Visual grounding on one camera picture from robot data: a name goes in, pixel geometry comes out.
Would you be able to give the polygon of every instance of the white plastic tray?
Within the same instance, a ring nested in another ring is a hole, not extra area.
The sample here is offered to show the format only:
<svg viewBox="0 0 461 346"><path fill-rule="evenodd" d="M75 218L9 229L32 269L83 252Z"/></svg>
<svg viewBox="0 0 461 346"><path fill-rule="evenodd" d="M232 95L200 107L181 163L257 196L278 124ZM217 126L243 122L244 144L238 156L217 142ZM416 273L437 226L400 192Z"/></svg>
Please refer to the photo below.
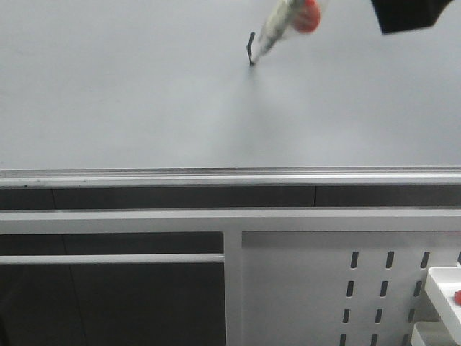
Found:
<svg viewBox="0 0 461 346"><path fill-rule="evenodd" d="M412 346L456 346L447 328L441 322L419 322L415 324Z"/></svg>
<svg viewBox="0 0 461 346"><path fill-rule="evenodd" d="M461 306L454 295L461 290L461 267L432 267L426 280L426 292L448 332L461 345Z"/></svg>

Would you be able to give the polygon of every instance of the slot hole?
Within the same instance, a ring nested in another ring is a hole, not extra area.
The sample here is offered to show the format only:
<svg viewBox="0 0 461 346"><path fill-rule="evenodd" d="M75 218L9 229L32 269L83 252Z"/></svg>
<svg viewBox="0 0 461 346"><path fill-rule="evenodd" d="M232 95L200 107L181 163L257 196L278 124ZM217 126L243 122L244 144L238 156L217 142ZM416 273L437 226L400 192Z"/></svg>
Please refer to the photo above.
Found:
<svg viewBox="0 0 461 346"><path fill-rule="evenodd" d="M410 339L410 335L409 335L409 334L403 335L402 346L408 346L408 341L410 341L409 339Z"/></svg>
<svg viewBox="0 0 461 346"><path fill-rule="evenodd" d="M346 296L352 297L353 294L354 294L354 281L349 281L349 282L347 283L347 292L346 292Z"/></svg>
<svg viewBox="0 0 461 346"><path fill-rule="evenodd" d="M394 262L394 251L388 252L388 258L386 259L386 268L392 268L392 263Z"/></svg>
<svg viewBox="0 0 461 346"><path fill-rule="evenodd" d="M415 284L415 291L413 292L413 297L417 297L421 294L421 287L423 287L423 282L417 281Z"/></svg>
<svg viewBox="0 0 461 346"><path fill-rule="evenodd" d="M423 259L421 260L421 269L427 268L427 263L429 262L429 256L431 255L431 252L426 251L423 254Z"/></svg>
<svg viewBox="0 0 461 346"><path fill-rule="evenodd" d="M359 252L358 251L352 252L351 269L357 268L358 261L359 261Z"/></svg>
<svg viewBox="0 0 461 346"><path fill-rule="evenodd" d="M346 346L346 335L341 334L341 338L339 339L339 346Z"/></svg>
<svg viewBox="0 0 461 346"><path fill-rule="evenodd" d="M376 346L376 344L377 344L377 334L373 334L370 346Z"/></svg>
<svg viewBox="0 0 461 346"><path fill-rule="evenodd" d="M408 312L407 322L412 323L414 319L415 319L415 309L410 309L410 311Z"/></svg>
<svg viewBox="0 0 461 346"><path fill-rule="evenodd" d="M381 323L381 319L382 319L382 309L377 309L375 323Z"/></svg>
<svg viewBox="0 0 461 346"><path fill-rule="evenodd" d="M344 309L343 323L349 323L349 317L351 316L351 309Z"/></svg>
<svg viewBox="0 0 461 346"><path fill-rule="evenodd" d="M388 294L388 285L389 285L389 281L383 281L381 283L381 292L380 292L381 297L386 297L386 295Z"/></svg>

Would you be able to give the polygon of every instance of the clear plastic tube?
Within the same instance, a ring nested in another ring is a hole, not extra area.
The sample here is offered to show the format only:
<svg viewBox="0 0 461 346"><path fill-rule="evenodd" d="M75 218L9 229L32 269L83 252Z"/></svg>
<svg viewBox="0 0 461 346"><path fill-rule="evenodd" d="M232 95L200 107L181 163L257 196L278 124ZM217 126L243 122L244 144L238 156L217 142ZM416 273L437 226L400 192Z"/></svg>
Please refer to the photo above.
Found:
<svg viewBox="0 0 461 346"><path fill-rule="evenodd" d="M314 32L320 24L328 0L279 0L267 17L261 33L247 46L250 64L254 65L283 37Z"/></svg>

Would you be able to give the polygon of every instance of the perforated metal panel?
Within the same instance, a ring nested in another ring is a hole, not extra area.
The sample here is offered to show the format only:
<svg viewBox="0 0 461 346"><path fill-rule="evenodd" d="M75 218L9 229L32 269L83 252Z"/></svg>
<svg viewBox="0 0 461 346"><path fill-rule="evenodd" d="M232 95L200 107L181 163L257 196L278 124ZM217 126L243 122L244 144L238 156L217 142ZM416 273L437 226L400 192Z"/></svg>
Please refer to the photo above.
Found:
<svg viewBox="0 0 461 346"><path fill-rule="evenodd" d="M460 250L461 232L244 232L245 345L407 345L438 317L427 268Z"/></svg>

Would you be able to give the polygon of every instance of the white horizontal bar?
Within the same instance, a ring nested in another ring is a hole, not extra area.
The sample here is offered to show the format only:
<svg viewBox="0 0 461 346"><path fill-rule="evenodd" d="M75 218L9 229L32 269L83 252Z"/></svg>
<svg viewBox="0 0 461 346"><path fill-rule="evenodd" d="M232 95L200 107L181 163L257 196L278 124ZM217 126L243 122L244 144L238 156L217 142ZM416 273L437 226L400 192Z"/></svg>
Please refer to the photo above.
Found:
<svg viewBox="0 0 461 346"><path fill-rule="evenodd" d="M459 208L418 208L418 207L389 207L389 208L249 208L245 209L181 209L181 210L97 210L97 211L0 211L0 222L4 221L116 221L126 222L131 220L156 222L156 221L185 221L193 220L251 220L256 218L461 218ZM9 234L5 225L0 223L0 234ZM103 233L114 233L112 229Z"/></svg>
<svg viewBox="0 0 461 346"><path fill-rule="evenodd" d="M3 187L116 187L221 184L459 184L461 167L266 169L0 169Z"/></svg>
<svg viewBox="0 0 461 346"><path fill-rule="evenodd" d="M115 265L224 262L224 254L70 254L0 256L0 265Z"/></svg>

